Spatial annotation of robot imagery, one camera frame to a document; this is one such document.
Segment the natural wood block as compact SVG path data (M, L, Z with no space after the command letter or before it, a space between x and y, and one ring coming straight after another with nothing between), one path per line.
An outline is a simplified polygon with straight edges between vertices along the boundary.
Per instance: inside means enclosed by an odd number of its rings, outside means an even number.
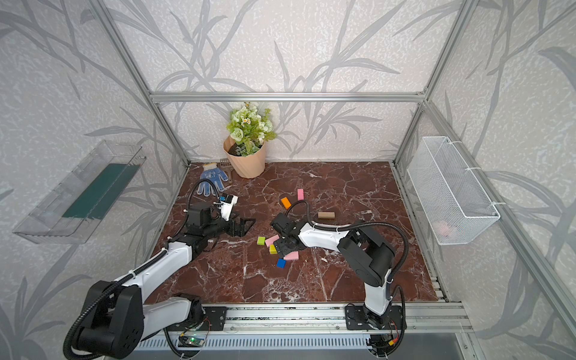
M335 219L335 213L333 211L319 211L317 217L319 219Z

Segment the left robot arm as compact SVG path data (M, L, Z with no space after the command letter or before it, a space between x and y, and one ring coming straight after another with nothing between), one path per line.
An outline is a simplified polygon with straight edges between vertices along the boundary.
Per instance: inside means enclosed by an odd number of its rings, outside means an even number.
M181 268L201 255L209 240L246 236L255 219L239 217L233 204L198 202L187 207L184 223L166 247L114 281L90 287L78 318L66 334L66 359L123 359L139 342L178 323L201 326L206 318L200 297L179 294L147 304L150 295Z

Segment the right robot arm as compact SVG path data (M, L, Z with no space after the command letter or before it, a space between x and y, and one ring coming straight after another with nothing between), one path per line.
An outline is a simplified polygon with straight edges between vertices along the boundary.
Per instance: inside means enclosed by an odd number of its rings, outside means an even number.
M378 227L394 230L403 241L402 255L395 261L395 249L378 232ZM384 329L404 320L392 319L391 285L410 252L410 242L399 227L386 222L357 222L345 226L332 226L307 220L293 220L286 214L278 214L271 228L279 239L274 242L278 255L285 259L288 254L307 248L325 248L337 251L364 282L365 299L362 307L356 307L350 329Z

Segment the long pink wood block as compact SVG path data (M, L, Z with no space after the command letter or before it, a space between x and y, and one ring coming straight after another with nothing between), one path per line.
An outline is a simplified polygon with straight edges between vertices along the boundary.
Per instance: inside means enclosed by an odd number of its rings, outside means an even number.
M276 242L277 240L279 240L279 235L274 235L274 236L272 236L272 237L270 237L270 238L267 238L267 239L265 240L265 245L266 245L267 247L270 247L270 246L273 245L274 242Z

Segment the orange wood block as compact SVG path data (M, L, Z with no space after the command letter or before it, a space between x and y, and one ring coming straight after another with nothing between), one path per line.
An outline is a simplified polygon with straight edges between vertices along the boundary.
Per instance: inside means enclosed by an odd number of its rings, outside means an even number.
M283 197L280 199L280 202L282 203L283 207L288 210L290 209L290 207L292 206L291 202L288 200L287 197Z

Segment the blue work glove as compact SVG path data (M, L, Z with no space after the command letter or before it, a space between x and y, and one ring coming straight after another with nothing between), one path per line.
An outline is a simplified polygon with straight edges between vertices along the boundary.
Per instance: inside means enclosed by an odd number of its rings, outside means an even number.
M196 194L204 197L210 195L219 197L220 193L224 191L224 183L230 180L229 176L217 163L207 163L202 168L203 171L196 186Z

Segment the beige flower pot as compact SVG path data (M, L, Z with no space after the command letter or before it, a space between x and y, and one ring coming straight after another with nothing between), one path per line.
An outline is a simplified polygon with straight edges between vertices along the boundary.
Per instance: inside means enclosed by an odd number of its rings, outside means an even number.
M228 138L223 142L223 150L237 174L244 179L253 179L260 176L264 172L266 166L267 143L265 143L255 154L246 157L235 156L231 153L231 150L235 145L236 142L230 136L228 136Z

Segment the green white artificial flowers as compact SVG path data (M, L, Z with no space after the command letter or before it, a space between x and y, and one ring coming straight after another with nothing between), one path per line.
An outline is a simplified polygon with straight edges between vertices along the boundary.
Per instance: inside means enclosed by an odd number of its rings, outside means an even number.
M229 115L226 129L232 140L228 153L234 156L247 157L256 154L268 142L277 138L271 120L269 108L260 110L252 103L244 103Z

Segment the left circuit board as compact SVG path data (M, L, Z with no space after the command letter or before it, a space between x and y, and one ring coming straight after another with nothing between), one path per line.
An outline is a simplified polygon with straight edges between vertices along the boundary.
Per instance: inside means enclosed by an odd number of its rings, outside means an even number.
M181 334L178 337L178 346L184 348L200 348L203 347L206 342L204 337L198 337L194 335Z

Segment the pink object in basket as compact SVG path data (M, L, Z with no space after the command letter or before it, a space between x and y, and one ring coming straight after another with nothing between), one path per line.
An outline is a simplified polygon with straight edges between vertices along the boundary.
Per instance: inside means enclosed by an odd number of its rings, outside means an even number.
M449 239L453 236L456 229L444 220L440 220L433 223L433 229L436 232L438 238Z

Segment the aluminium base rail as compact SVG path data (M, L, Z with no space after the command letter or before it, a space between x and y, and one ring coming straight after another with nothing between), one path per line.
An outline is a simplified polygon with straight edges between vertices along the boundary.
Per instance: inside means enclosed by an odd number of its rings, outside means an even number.
M207 304L202 333L210 335L343 334L344 303ZM225 314L213 308L225 307ZM461 303L408 302L407 333L467 333L473 327Z

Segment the clear plastic wall shelf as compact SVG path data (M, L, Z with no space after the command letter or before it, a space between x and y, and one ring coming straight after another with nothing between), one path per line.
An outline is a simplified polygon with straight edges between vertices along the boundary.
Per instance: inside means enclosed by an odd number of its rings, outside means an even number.
M35 244L86 243L145 161L141 145L101 141L13 233Z

